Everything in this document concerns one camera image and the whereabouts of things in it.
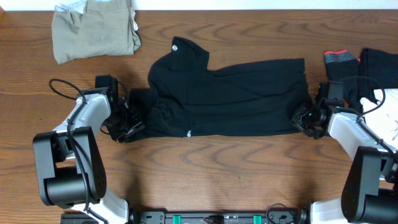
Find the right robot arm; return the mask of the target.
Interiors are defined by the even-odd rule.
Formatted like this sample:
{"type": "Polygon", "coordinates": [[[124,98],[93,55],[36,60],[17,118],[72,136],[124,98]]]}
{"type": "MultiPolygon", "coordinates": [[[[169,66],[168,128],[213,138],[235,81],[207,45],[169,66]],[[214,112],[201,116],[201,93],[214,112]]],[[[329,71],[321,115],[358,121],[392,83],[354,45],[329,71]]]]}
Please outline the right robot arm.
{"type": "Polygon", "coordinates": [[[397,150],[345,107],[343,83],[320,83],[315,104],[302,103],[290,121],[308,137],[335,139],[353,160],[341,197],[311,203],[298,223],[397,223],[397,150]]]}

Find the black polo shirt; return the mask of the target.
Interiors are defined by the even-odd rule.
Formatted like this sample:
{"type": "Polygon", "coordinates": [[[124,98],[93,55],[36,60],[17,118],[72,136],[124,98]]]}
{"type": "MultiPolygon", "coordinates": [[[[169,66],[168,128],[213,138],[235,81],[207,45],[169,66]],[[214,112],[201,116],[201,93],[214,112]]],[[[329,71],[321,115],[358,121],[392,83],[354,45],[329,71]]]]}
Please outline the black polo shirt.
{"type": "Polygon", "coordinates": [[[209,70],[209,53],[174,37],[171,51],[147,76],[149,87],[130,92],[144,129],[130,137],[273,136],[297,132],[290,121],[311,103],[302,58],[209,70]]]}

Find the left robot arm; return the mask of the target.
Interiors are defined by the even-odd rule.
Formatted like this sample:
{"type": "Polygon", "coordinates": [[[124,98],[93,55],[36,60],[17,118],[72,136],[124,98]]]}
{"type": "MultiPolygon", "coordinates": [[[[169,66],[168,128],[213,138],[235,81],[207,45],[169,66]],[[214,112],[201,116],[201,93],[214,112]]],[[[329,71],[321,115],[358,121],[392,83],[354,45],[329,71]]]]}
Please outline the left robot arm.
{"type": "Polygon", "coordinates": [[[71,210],[61,223],[139,223],[128,202],[108,188],[96,143],[103,127],[118,142],[145,127],[135,107],[118,95],[121,85],[111,75],[97,76],[94,88],[78,90],[74,109],[60,125],[33,138],[41,200],[71,210]]]}

